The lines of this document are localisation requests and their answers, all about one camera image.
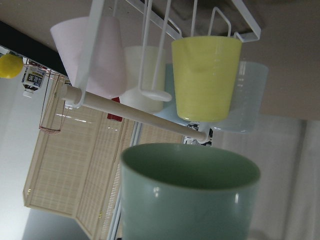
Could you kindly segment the green cup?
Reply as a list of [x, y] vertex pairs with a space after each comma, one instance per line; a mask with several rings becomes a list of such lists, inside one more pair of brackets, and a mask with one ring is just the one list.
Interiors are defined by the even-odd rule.
[[202, 145], [141, 144], [121, 154], [125, 240], [245, 240], [261, 172]]

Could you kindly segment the grey cup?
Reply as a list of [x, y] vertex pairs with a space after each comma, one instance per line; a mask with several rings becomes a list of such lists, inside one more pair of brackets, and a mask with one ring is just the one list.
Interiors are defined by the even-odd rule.
[[240, 61], [234, 83], [228, 117], [214, 122], [214, 131], [249, 133], [256, 123], [269, 74], [267, 66], [252, 61]]

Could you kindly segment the light blue cup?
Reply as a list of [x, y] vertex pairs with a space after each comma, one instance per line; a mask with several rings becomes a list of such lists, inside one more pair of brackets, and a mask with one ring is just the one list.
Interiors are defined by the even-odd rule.
[[163, 103], [163, 109], [154, 114], [154, 116], [171, 121], [173, 123], [187, 126], [191, 122], [180, 118], [177, 114], [176, 95], [174, 86], [173, 64], [169, 63], [165, 66], [165, 86], [164, 90], [171, 95], [171, 101]]

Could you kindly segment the drink bottle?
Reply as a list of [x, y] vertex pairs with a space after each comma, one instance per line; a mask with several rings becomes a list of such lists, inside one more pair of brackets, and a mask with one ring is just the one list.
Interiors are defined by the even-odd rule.
[[39, 90], [45, 79], [46, 71], [36, 66], [25, 68], [21, 83], [24, 87], [23, 96], [32, 98], [35, 91]]

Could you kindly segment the yellow lemon toy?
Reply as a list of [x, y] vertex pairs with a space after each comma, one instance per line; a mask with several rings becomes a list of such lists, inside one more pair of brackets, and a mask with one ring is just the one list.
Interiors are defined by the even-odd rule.
[[13, 54], [0, 57], [0, 77], [5, 79], [15, 78], [23, 69], [23, 58]]

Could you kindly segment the yellow cup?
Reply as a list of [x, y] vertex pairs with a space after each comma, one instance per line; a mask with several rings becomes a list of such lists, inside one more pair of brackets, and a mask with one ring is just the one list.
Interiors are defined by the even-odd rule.
[[225, 36], [196, 36], [171, 44], [177, 115], [187, 121], [227, 118], [242, 42]]

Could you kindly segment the bamboo folding screen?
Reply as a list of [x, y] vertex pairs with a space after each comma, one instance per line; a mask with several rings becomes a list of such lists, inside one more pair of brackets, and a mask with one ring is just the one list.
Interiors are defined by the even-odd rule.
[[[64, 102], [53, 120], [58, 129]], [[108, 119], [88, 107], [64, 110], [57, 135], [39, 131], [23, 189], [25, 206], [75, 220], [91, 240], [105, 240], [120, 190], [120, 155], [138, 134], [138, 142], [181, 143], [181, 134], [134, 121]]]

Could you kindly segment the white cup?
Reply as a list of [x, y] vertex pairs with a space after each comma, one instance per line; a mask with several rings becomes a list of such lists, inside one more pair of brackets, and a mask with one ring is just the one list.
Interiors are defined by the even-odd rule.
[[[127, 87], [123, 95], [119, 97], [120, 103], [129, 107], [156, 114], [163, 109], [163, 102], [144, 96], [138, 87], [140, 65], [142, 60], [142, 46], [129, 46], [124, 48], [125, 70]], [[145, 49], [142, 88], [151, 90], [157, 63], [159, 48], [147, 46]]]

